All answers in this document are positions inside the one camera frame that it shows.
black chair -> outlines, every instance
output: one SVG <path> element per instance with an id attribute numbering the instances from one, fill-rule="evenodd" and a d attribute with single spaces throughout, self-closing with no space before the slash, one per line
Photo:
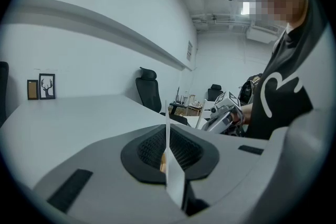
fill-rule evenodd
<path id="1" fill-rule="evenodd" d="M 221 85 L 212 84 L 211 88 L 208 89 L 208 101 L 216 101 L 216 98 L 223 93 L 221 89 Z"/>
<path id="2" fill-rule="evenodd" d="M 159 95 L 159 85 L 156 80 L 156 73 L 153 70 L 140 67 L 142 75 L 140 78 L 135 79 L 136 88 L 140 95 L 142 104 L 157 113 L 161 111 L 161 99 Z M 171 103 L 172 106 L 180 106 L 179 104 Z M 184 117 L 169 114 L 169 118 L 180 122 L 184 125 L 188 125 L 188 120 Z"/>
<path id="3" fill-rule="evenodd" d="M 6 89 L 9 66 L 6 62 L 0 62 L 0 127 L 7 119 L 6 116 Z"/>

desk surface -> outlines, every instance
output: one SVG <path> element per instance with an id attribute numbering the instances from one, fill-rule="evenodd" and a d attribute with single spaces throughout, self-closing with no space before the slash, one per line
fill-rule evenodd
<path id="1" fill-rule="evenodd" d="M 186 118 L 188 120 L 189 125 L 192 128 L 196 128 L 197 125 L 197 121 L 200 118 L 199 116 L 184 116 L 184 118 Z M 201 119 L 201 122 L 199 123 L 200 125 L 198 126 L 198 129 L 202 129 L 203 125 L 207 123 L 207 121 L 205 119 Z"/>
<path id="2" fill-rule="evenodd" d="M 157 124 L 165 117 L 123 95 L 27 100 L 3 124 L 0 142 L 14 177 L 33 188 L 91 143 Z"/>

framed picture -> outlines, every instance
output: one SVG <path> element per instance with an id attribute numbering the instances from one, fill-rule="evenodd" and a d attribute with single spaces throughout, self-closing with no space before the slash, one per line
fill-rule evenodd
<path id="1" fill-rule="evenodd" d="M 40 99 L 55 99 L 55 74 L 40 74 Z"/>
<path id="2" fill-rule="evenodd" d="M 27 80 L 28 100 L 38 100 L 38 80 Z"/>

gray panel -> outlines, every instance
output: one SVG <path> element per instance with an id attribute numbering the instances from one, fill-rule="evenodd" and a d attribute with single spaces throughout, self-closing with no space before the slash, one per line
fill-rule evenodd
<path id="1" fill-rule="evenodd" d="M 286 130 L 287 127 L 282 127 L 273 131 L 253 169 L 223 199 L 183 223 L 241 223 L 262 195 L 274 173 Z"/>
<path id="2" fill-rule="evenodd" d="M 40 211 L 45 217 L 48 218 L 52 223 L 62 223 L 62 224 L 86 224 L 86 222 L 79 221 L 72 217 L 63 214 L 61 211 L 57 210 L 46 201 L 40 199 L 30 188 L 21 182 L 16 182 L 22 193 L 30 200 L 30 202 L 35 206 L 35 208 Z"/>
<path id="3" fill-rule="evenodd" d="M 187 126 L 176 127 L 188 130 Z M 201 130 L 193 130 L 193 134 L 213 143 L 220 151 L 219 162 L 212 173 L 206 179 L 191 182 L 196 197 L 210 205 L 218 202 L 237 186 L 260 159 L 260 155 L 238 148 L 248 145 L 264 149 L 268 143 L 267 140 L 213 134 Z"/>
<path id="4" fill-rule="evenodd" d="M 219 163 L 202 180 L 192 182 L 196 198 L 211 206 L 188 218 L 171 200 L 163 185 L 143 184 L 122 166 L 120 153 L 127 142 L 153 130 L 147 127 L 95 142 L 47 174 L 34 191 L 47 199 L 77 168 L 94 174 L 68 211 L 68 215 L 89 223 L 235 223 L 249 212 L 267 186 L 282 147 L 286 129 L 271 140 L 204 132 L 175 125 L 213 143 L 220 151 Z M 261 156 L 238 150 L 241 145 L 264 148 Z"/>
<path id="5" fill-rule="evenodd" d="M 279 219 L 302 198 L 332 145 L 335 116 L 336 109 L 312 110 L 293 121 L 273 177 L 246 223 Z"/>
<path id="6" fill-rule="evenodd" d="M 143 184 L 122 166 L 120 153 L 148 127 L 95 142 L 57 166 L 34 188 L 47 199 L 77 168 L 93 172 L 68 215 L 88 223 L 170 223 L 187 216 L 163 185 Z"/>

air conditioner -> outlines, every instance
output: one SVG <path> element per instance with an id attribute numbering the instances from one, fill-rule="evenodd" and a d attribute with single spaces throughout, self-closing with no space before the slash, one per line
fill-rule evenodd
<path id="1" fill-rule="evenodd" d="M 197 31 L 208 30 L 208 22 L 203 22 L 199 19 L 194 19 L 193 23 Z"/>
<path id="2" fill-rule="evenodd" d="M 260 21 L 252 21 L 246 31 L 246 38 L 268 44 L 279 38 L 279 28 Z"/>

